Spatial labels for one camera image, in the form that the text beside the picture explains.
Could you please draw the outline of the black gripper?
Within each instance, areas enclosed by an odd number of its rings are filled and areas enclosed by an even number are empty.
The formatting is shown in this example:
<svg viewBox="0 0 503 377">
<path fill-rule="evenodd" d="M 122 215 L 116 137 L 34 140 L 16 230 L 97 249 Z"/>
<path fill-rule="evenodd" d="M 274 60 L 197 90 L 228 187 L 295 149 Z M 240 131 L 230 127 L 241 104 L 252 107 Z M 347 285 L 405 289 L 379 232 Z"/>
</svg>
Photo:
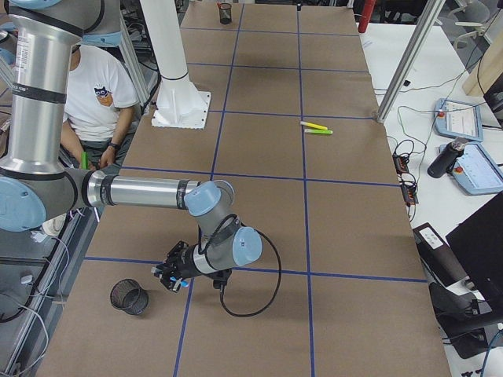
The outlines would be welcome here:
<svg viewBox="0 0 503 377">
<path fill-rule="evenodd" d="M 196 265 L 193 260 L 195 245 L 189 245 L 185 241 L 179 241 L 167 253 L 166 260 L 152 268 L 152 274 L 160 280 L 160 283 L 169 291 L 179 291 L 181 286 L 175 286 L 170 277 L 188 279 L 196 277 Z"/>
</svg>

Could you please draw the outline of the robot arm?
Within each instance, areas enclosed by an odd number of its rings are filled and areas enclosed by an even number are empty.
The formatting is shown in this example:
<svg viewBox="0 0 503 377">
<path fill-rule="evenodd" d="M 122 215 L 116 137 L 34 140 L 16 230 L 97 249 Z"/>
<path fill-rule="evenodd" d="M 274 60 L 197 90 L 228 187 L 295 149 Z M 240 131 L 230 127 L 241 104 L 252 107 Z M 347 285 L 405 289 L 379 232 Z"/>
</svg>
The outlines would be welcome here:
<svg viewBox="0 0 503 377">
<path fill-rule="evenodd" d="M 161 265 L 167 288 L 258 260 L 261 237 L 231 212 L 230 184 L 118 175 L 138 101 L 123 66 L 106 53 L 121 40 L 120 3 L 10 1 L 7 8 L 18 34 L 2 229 L 34 229 L 80 207 L 175 207 L 196 218 L 204 238 Z"/>
</svg>

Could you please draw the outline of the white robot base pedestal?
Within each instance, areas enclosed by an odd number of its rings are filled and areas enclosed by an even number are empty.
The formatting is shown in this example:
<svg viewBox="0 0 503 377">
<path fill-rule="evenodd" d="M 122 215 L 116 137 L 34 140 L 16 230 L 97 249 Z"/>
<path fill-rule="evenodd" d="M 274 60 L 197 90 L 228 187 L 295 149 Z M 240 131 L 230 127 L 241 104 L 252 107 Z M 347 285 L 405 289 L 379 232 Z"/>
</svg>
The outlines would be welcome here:
<svg viewBox="0 0 503 377">
<path fill-rule="evenodd" d="M 175 4 L 146 0 L 141 8 L 161 76 L 152 125 L 202 130 L 211 94 L 199 91 L 189 77 Z"/>
</svg>

